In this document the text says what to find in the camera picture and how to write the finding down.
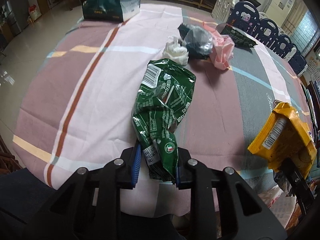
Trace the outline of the white plastic trash bag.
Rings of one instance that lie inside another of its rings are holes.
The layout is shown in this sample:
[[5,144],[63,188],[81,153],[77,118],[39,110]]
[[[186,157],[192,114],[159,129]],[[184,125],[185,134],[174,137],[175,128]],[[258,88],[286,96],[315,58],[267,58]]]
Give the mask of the white plastic trash bag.
[[287,196],[278,185],[258,194],[258,196],[285,228],[294,212],[296,196]]

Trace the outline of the green chip bag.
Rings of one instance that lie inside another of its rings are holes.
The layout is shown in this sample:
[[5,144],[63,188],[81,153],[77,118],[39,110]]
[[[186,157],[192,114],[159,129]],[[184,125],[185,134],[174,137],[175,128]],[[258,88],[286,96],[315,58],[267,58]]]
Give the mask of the green chip bag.
[[132,122],[152,179],[176,183],[174,135],[192,102],[196,76],[171,59],[151,60],[132,110]]

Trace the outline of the pink crumpled plastic bag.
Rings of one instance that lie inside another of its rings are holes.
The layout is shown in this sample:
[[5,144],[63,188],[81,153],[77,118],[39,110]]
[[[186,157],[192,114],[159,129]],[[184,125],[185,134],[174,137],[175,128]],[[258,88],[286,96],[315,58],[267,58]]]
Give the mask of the pink crumpled plastic bag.
[[219,70],[227,70],[229,60],[233,57],[233,49],[235,44],[229,35],[220,34],[216,28],[212,28],[202,23],[203,28],[210,32],[213,37],[213,48],[209,56],[212,64]]

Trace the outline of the dark green snack packet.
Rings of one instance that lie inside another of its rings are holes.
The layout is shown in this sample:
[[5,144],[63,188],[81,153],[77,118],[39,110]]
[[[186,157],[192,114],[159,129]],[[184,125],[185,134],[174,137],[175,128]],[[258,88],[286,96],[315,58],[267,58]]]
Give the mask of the dark green snack packet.
[[217,30],[221,35],[228,35],[236,47],[253,48],[257,45],[255,41],[246,36],[246,33],[239,31],[227,23],[220,23],[217,26]]

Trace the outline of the plaid pink grey tablecloth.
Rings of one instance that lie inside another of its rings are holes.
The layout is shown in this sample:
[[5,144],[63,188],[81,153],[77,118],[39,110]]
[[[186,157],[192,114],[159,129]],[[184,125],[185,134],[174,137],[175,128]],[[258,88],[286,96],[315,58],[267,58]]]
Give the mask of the plaid pink grey tablecloth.
[[311,123],[302,84],[263,44],[234,48],[229,68],[213,57],[178,66],[163,54],[181,24],[212,19],[170,5],[144,4],[125,23],[80,21],[47,56],[20,106],[12,146],[27,169],[58,189],[78,168],[95,170],[139,142],[136,187],[121,191],[131,215],[185,215],[177,158],[231,166],[257,192],[274,187],[267,161],[248,151],[275,107],[288,102]]

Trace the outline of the grey crumpled plastic bag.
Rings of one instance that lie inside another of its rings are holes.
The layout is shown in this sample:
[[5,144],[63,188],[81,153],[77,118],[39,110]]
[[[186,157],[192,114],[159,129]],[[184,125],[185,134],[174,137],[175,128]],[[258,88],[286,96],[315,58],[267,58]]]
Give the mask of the grey crumpled plastic bag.
[[206,60],[213,49],[212,34],[193,24],[180,24],[178,27],[183,46],[187,49],[191,59]]

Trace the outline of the yellow snack wrapper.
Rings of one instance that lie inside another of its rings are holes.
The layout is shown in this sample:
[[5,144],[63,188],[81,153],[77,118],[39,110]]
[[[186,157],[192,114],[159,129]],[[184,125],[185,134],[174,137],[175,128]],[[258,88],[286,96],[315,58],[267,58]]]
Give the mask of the yellow snack wrapper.
[[265,159],[274,172],[280,171],[286,158],[291,159],[303,178],[308,176],[317,154],[308,124],[287,102],[277,104],[248,150]]

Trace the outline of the navy plastic chair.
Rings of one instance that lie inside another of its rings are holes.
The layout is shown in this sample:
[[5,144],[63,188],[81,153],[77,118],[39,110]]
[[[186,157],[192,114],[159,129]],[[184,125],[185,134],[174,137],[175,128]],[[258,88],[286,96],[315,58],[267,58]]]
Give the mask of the navy plastic chair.
[[259,12],[252,3],[247,1],[236,3],[227,20],[227,24],[251,36],[259,22]]
[[260,20],[260,23],[253,31],[253,37],[266,47],[271,48],[279,37],[278,26],[273,20],[264,18]]
[[291,52],[292,48],[293,43],[291,39],[287,35],[281,34],[280,36],[278,36],[274,44],[273,51],[282,59],[284,59],[287,56],[287,54]]

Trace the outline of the dark green gift bag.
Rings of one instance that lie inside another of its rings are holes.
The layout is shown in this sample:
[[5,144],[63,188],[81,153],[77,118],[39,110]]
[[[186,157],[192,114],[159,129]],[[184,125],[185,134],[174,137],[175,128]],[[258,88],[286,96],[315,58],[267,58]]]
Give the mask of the dark green gift bag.
[[87,0],[82,4],[85,20],[125,22],[140,12],[140,0]]

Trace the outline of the white crumpled plastic bag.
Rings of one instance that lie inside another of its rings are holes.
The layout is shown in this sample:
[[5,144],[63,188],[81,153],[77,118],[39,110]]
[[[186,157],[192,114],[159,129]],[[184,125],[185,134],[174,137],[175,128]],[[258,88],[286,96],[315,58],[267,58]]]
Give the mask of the white crumpled plastic bag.
[[180,44],[180,39],[176,36],[172,37],[172,41],[166,43],[162,56],[181,66],[186,66],[189,60],[187,48]]

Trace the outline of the white plastic chair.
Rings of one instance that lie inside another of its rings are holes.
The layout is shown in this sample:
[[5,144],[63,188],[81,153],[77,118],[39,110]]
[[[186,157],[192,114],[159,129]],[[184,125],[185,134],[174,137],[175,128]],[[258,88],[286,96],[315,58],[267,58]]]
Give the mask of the white plastic chair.
[[227,22],[231,11],[238,2],[239,0],[216,0],[211,13],[212,18],[221,22]]

